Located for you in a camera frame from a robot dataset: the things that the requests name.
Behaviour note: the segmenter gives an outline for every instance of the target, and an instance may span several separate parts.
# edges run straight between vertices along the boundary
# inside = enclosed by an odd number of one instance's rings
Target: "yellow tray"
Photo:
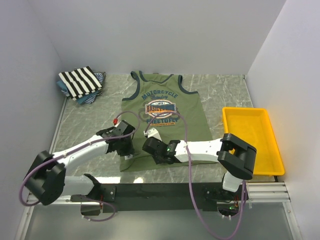
[[[225,133],[234,134],[256,148],[254,175],[285,174],[267,110],[224,107],[222,116]]]

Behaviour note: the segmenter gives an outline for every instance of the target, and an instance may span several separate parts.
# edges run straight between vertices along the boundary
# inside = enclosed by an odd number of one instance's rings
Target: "gray marble surface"
[[[198,91],[213,139],[224,134],[223,107],[249,107],[252,102],[243,75],[185,74],[183,87]],[[89,105],[79,105],[68,99],[61,120],[54,152],[68,149],[92,137],[98,130],[111,127],[121,112],[121,100],[131,96],[137,82],[127,74],[107,74],[102,96]],[[80,165],[70,174],[85,173],[99,177],[103,183],[182,183],[188,182],[188,167],[137,172],[120,172],[120,160],[115,152],[96,157]],[[193,182],[220,182],[226,170],[219,163],[192,166]],[[270,176],[254,176],[256,182],[273,182]]]

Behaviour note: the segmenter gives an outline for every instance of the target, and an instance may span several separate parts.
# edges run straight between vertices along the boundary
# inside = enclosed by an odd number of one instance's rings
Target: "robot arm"
[[[99,199],[101,184],[93,176],[90,174],[66,176],[66,174],[71,169],[103,154],[114,151],[119,156],[133,154],[131,136],[118,139],[115,137],[128,135],[134,130],[133,126],[123,120],[67,150],[53,154],[49,154],[47,151],[39,153],[27,174],[46,161],[58,156],[64,157],[40,168],[27,179],[25,186],[43,205],[53,203],[60,196],[84,195],[92,199]],[[165,144],[161,141],[155,128],[145,132],[145,135],[147,139],[142,149],[152,155],[156,164],[189,161],[185,141],[171,140]],[[222,180],[224,190],[236,192],[242,180],[252,179],[257,150],[238,137],[226,133],[223,138],[212,141],[188,142],[187,145],[193,161],[220,162],[227,169]],[[229,151],[233,149],[235,150],[234,154],[231,154]]]
[[[49,154],[43,151],[37,155],[28,173],[34,168],[54,157],[64,158],[54,161],[35,172],[25,186],[37,197],[43,205],[53,203],[60,196],[92,195],[100,187],[100,183],[90,174],[83,176],[66,176],[68,171],[97,156],[116,151],[119,156],[134,153],[131,136],[114,138],[130,134],[135,128],[126,121],[121,121],[113,127],[98,131],[96,135],[67,150]]]
[[[219,162],[227,173],[222,180],[222,188],[236,192],[243,180],[253,178],[257,150],[231,133],[211,141],[171,140],[165,144],[155,128],[144,133],[147,137],[142,149],[151,154],[156,164],[185,163],[189,161],[188,145],[192,161]]]

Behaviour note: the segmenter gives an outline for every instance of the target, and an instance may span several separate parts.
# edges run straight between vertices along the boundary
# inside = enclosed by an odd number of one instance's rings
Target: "white wall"
[[[29,0],[68,69],[246,74],[285,0]]]
[[[26,0],[0,7],[0,239],[14,239],[18,190],[36,154],[49,149],[62,97],[61,60]]]
[[[287,0],[247,77],[266,108],[304,239],[320,238],[320,1]]]

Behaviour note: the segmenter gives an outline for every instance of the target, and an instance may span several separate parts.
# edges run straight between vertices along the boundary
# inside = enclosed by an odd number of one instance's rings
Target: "olive green tank top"
[[[184,163],[156,164],[151,155],[142,150],[146,141],[144,130],[152,118],[162,112],[178,112],[187,122],[188,141],[210,141],[211,132],[202,108],[197,91],[189,92],[182,87],[181,75],[143,74],[131,72],[137,81],[135,93],[122,99],[122,111],[132,111],[138,114],[141,125],[133,137],[134,155],[121,158],[120,171],[134,172],[168,167],[188,165]],[[124,113],[122,119],[133,126],[137,125],[136,117],[131,113]],[[168,144],[170,140],[184,140],[185,126],[179,116],[165,113],[153,120],[149,128],[156,128],[161,139]],[[208,161],[193,161],[193,164],[208,164]]]

